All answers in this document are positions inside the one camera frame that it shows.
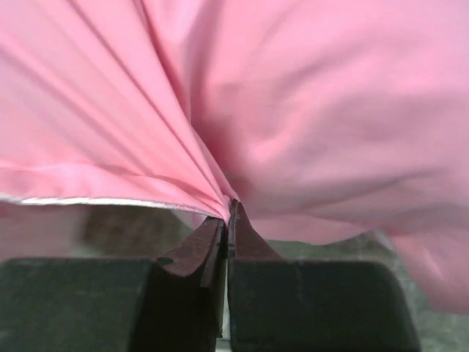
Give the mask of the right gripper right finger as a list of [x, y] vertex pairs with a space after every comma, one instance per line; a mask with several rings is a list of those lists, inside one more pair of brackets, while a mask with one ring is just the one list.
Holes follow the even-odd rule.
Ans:
[[227, 260], [282, 261], [282, 257], [253, 228], [243, 204], [230, 202]]

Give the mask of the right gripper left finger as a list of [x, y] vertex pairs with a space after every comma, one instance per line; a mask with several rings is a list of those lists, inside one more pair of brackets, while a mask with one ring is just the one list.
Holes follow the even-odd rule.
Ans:
[[204, 318], [222, 336], [225, 291], [225, 224], [207, 217], [181, 244], [156, 260], [168, 305], [186, 318]]

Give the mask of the pink satin pillowcase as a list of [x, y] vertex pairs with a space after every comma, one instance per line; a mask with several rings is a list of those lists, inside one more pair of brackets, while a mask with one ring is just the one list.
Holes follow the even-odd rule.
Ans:
[[1, 256], [87, 205], [370, 230], [468, 311], [466, 1], [3, 1]]

